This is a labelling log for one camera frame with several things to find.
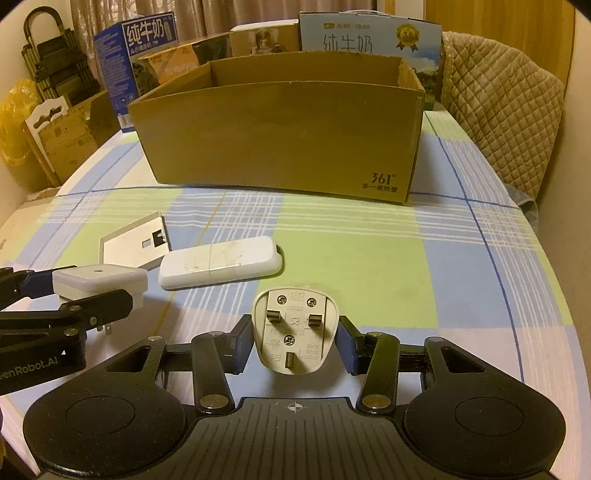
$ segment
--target beige quilted fabric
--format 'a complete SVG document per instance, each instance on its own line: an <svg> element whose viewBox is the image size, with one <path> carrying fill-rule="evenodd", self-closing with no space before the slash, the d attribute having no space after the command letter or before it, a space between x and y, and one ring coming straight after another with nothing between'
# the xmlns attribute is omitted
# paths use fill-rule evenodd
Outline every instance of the beige quilted fabric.
<svg viewBox="0 0 591 480"><path fill-rule="evenodd" d="M564 84L495 40L444 32L443 42L441 103L497 175L535 198L560 124Z"/></svg>

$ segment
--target brown curtain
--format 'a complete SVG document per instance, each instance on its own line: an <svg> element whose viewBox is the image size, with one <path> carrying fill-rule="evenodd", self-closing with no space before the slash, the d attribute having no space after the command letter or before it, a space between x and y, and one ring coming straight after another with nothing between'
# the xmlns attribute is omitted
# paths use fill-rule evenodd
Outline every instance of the brown curtain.
<svg viewBox="0 0 591 480"><path fill-rule="evenodd" d="M296 18L300 11L376 9L377 0L70 0L82 49L101 78L92 38L114 23L137 15L173 11L181 41L229 31L235 25Z"/></svg>

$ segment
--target table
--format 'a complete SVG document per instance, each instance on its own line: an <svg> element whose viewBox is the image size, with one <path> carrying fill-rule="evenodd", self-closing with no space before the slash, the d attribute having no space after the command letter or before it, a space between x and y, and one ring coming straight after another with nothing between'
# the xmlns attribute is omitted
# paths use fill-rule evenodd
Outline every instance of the table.
<svg viewBox="0 0 591 480"><path fill-rule="evenodd" d="M188 342L229 331L257 292L309 286L335 298L361 331L383 330L422 344L440 335L552 399L567 423L554 464L560 479L591 471L591 402L566 302L535 234L477 147L446 111L426 112L412 194L406 206L307 194L159 185L134 133L118 133L61 188L46 213L10 252L15 269L43 270L98 261L99 239L156 210L173 249L272 235L285 252L278 277L176 293L148 272L145 307L89 332L92 366L154 334ZM56 308L58 299L21 300L12 308ZM169 389L192 403L187 374ZM63 380L0 398L2 434L36 468L22 439L30 404ZM319 371L288 377L264 369L256 352L229 379L242 396L356 398L360 380L332 350ZM398 402L420 391L418 374L401 374Z"/></svg>

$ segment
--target crosshair symbol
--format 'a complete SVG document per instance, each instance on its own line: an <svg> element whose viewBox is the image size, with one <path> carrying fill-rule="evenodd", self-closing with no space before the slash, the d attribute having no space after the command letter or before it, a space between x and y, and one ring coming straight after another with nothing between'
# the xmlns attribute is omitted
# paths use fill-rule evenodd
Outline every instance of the crosshair symbol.
<svg viewBox="0 0 591 480"><path fill-rule="evenodd" d="M286 408L289 408L293 413L296 413L299 412L302 408L305 408L305 406L295 401L286 406Z"/></svg>

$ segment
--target yellow plastic bag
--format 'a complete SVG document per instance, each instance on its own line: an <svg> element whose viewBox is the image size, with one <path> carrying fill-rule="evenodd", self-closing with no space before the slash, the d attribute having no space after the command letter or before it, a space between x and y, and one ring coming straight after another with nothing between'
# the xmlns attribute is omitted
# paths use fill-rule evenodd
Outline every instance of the yellow plastic bag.
<svg viewBox="0 0 591 480"><path fill-rule="evenodd" d="M22 133L22 123L41 103L35 82L22 79L0 103L0 157L9 167L25 164L31 149Z"/></svg>

